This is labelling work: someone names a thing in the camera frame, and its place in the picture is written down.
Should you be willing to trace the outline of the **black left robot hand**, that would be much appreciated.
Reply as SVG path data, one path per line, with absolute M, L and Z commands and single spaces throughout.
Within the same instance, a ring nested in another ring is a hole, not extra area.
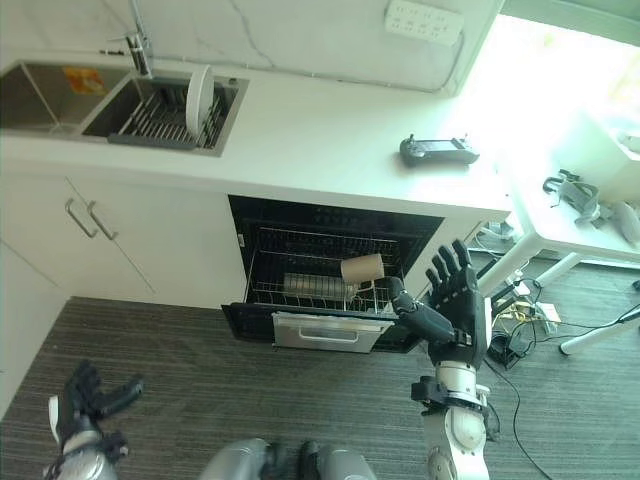
M 62 447 L 73 436 L 98 430 L 98 422 L 129 407 L 144 391 L 144 379 L 135 375 L 109 391 L 102 388 L 97 368 L 82 360 L 65 382 L 62 391 L 48 400 L 49 424 Z

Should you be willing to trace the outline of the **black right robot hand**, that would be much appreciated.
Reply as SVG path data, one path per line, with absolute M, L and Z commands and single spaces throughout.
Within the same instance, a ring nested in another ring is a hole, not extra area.
M 399 278 L 385 279 L 396 323 L 427 342 L 433 364 L 451 361 L 479 369 L 491 341 L 490 323 L 466 245 L 456 239 L 440 246 L 426 276 L 431 291 L 422 301 Z

